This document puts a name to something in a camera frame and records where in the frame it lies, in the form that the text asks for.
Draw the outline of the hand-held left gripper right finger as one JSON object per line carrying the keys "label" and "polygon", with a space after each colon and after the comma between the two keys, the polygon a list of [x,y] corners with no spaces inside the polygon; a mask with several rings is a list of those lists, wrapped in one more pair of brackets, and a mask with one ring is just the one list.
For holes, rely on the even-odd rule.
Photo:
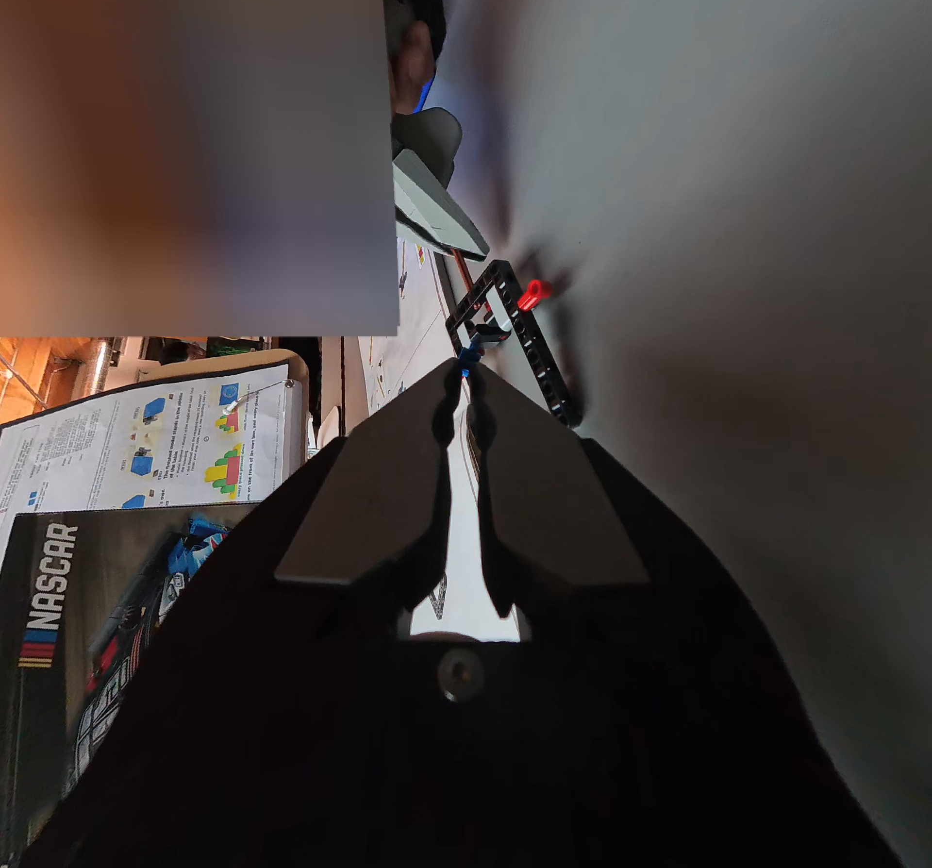
{"label": "hand-held left gripper right finger", "polygon": [[579,436],[485,366],[470,394],[483,582],[499,615],[648,585]]}

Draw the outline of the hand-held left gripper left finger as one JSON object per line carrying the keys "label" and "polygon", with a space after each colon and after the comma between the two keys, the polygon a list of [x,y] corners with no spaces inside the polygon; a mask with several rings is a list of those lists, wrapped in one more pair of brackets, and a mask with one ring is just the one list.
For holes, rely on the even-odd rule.
{"label": "hand-held left gripper left finger", "polygon": [[447,565],[460,392],[451,358],[353,430],[275,570],[278,583],[378,589],[404,610],[434,591]]}

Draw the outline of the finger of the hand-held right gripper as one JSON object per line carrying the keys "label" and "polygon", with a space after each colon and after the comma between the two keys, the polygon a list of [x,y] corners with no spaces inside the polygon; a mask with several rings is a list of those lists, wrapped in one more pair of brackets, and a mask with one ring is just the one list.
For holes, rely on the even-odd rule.
{"label": "finger of the hand-held right gripper", "polygon": [[393,157],[397,237],[436,254],[484,262],[489,246],[472,220],[411,149]]}

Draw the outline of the brown lego axle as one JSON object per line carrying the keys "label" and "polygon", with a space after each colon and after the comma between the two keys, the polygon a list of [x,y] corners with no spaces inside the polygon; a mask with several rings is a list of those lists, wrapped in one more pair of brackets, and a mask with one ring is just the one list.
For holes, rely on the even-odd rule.
{"label": "brown lego axle", "polygon": [[472,319],[474,319],[477,322],[485,322],[487,320],[487,316],[491,315],[491,312],[489,312],[486,308],[486,303],[484,302],[484,294],[480,296],[479,298],[473,295],[473,291],[475,290],[475,285],[472,279],[472,273],[470,272],[470,269],[468,267],[466,257],[463,255],[462,251],[460,251],[459,249],[453,249],[451,255],[453,256],[454,263],[460,275],[461,283],[463,284],[465,288],[465,292],[460,297],[460,299],[457,300],[455,304],[454,311],[456,313],[459,313],[460,311],[464,310],[465,305],[463,304],[463,302],[465,302],[467,299],[473,299],[472,304],[471,304]]}

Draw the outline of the black lego frame assembly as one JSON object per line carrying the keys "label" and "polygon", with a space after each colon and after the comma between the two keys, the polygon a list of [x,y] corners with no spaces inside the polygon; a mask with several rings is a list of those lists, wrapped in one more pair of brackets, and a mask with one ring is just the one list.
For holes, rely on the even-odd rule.
{"label": "black lego frame assembly", "polygon": [[472,319],[473,299],[463,302],[464,310],[459,313],[453,311],[449,315],[446,328],[454,355],[458,358],[460,351],[470,344],[487,349],[515,338],[540,388],[546,408],[566,427],[579,427],[583,420],[582,411],[574,401],[534,315],[537,307],[523,313],[517,305],[528,286],[521,285],[511,264],[503,259],[491,260],[474,285],[473,295],[479,298],[484,294],[484,302],[491,315],[485,322]]}

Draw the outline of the person's right forearm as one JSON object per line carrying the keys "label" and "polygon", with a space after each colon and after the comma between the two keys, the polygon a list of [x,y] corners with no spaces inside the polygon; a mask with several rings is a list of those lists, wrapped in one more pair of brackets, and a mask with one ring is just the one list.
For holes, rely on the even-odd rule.
{"label": "person's right forearm", "polygon": [[389,57],[390,113],[411,115],[421,99],[423,88],[435,74],[435,57],[428,25],[409,23],[397,49]]}

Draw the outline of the lego instruction booklet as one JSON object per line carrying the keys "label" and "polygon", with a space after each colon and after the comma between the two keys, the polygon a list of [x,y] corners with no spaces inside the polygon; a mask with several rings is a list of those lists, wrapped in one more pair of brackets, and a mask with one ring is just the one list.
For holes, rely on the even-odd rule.
{"label": "lego instruction booklet", "polygon": [[[360,337],[370,415],[453,357],[446,329],[451,286],[443,258],[397,241],[400,323],[389,337]],[[467,431],[463,386],[449,446],[451,516],[446,574],[413,612],[412,634],[451,632],[479,641],[518,641],[516,612],[497,614],[483,582],[476,496],[478,477]]]}

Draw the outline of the black lego set box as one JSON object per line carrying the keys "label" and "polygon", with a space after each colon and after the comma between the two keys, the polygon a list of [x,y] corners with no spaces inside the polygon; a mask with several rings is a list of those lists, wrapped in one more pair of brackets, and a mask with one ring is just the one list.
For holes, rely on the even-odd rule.
{"label": "black lego set box", "polygon": [[170,609],[255,508],[29,512],[2,563],[2,866],[86,772]]}

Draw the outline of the white printed instruction sheet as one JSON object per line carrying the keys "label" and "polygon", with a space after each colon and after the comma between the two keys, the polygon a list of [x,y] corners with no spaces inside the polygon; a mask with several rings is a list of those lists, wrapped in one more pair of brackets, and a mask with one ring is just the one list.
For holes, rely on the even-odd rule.
{"label": "white printed instruction sheet", "polygon": [[265,499],[296,471],[287,372],[137,384],[4,425],[1,548],[19,514]]}

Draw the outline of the metal air duct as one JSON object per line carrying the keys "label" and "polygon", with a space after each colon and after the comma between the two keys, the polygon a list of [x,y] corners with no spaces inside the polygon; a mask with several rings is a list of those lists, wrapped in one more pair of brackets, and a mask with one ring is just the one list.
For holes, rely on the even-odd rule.
{"label": "metal air duct", "polygon": [[110,370],[122,360],[129,339],[126,337],[74,338],[66,359],[76,365],[72,400],[104,391]]}

